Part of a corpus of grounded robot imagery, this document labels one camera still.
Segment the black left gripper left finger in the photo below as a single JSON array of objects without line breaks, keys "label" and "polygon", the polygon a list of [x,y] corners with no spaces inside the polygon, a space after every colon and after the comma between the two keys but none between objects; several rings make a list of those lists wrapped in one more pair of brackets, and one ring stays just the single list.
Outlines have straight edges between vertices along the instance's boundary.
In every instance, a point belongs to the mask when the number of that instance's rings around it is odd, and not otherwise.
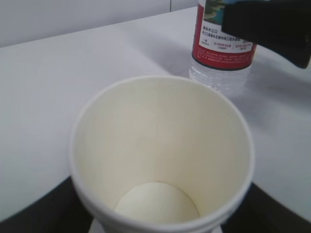
[{"label": "black left gripper left finger", "polygon": [[0,222],[2,233],[87,233],[93,216],[80,202],[71,178]]}]

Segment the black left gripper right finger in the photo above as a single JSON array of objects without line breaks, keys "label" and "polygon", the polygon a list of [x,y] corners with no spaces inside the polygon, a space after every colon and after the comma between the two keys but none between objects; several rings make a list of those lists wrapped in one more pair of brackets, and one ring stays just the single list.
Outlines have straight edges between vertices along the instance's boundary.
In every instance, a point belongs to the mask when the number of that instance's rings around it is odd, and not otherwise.
[{"label": "black left gripper right finger", "polygon": [[221,229],[224,233],[309,233],[311,223],[252,184]]}]

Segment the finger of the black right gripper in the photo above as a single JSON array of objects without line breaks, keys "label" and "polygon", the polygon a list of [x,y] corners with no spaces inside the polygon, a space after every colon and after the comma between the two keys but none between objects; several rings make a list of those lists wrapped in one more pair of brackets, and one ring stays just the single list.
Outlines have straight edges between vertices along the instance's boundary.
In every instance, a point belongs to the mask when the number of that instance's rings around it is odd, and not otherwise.
[{"label": "finger of the black right gripper", "polygon": [[311,60],[309,0],[239,1],[224,8],[222,32],[265,47],[295,66]]}]

